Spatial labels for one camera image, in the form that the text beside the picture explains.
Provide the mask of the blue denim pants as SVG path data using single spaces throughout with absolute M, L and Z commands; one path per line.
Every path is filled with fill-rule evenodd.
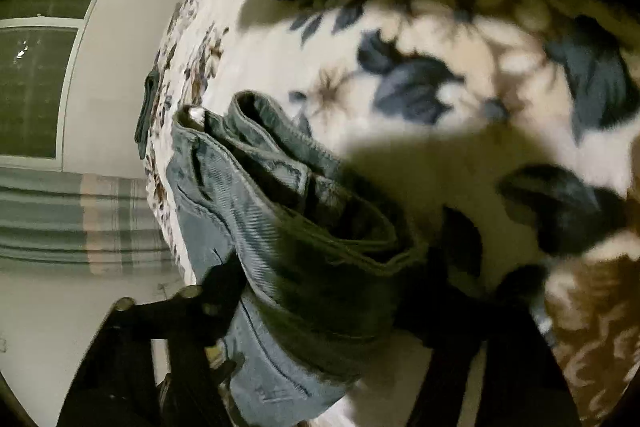
M 226 113 L 177 110 L 166 170 L 195 275 L 230 259 L 246 282 L 224 347 L 243 426 L 317 417 L 395 325 L 396 277 L 424 239 L 404 210 L 254 91 Z

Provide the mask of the plaid green curtain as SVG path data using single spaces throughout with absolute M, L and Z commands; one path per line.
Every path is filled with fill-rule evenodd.
M 1 170 L 1 266 L 87 275 L 172 272 L 140 179 Z

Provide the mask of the dark green cloth on bed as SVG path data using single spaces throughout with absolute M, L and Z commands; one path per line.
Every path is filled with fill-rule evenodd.
M 146 143 L 148 143 L 149 129 L 151 126 L 151 117 L 153 104 L 156 98 L 157 89 L 160 85 L 160 73 L 156 67 L 151 69 L 144 80 L 143 101 L 140 114 L 134 130 L 134 143 L 137 144 L 138 156 L 142 160 L 145 158 Z

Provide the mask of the floral bed blanket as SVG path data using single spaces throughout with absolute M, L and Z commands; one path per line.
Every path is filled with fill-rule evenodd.
M 411 426 L 432 350 L 410 271 L 442 208 L 483 242 L 482 284 L 548 271 L 533 304 L 576 426 L 639 421 L 639 28 L 594 0 L 181 0 L 156 67 L 144 167 L 184 278 L 166 170 L 178 109 L 273 98 L 404 210 L 424 239 L 395 325 L 361 377 L 292 426 Z

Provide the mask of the white framed window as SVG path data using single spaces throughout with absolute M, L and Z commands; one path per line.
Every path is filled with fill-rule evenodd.
M 1 164 L 63 167 L 76 60 L 98 0 L 1 0 Z

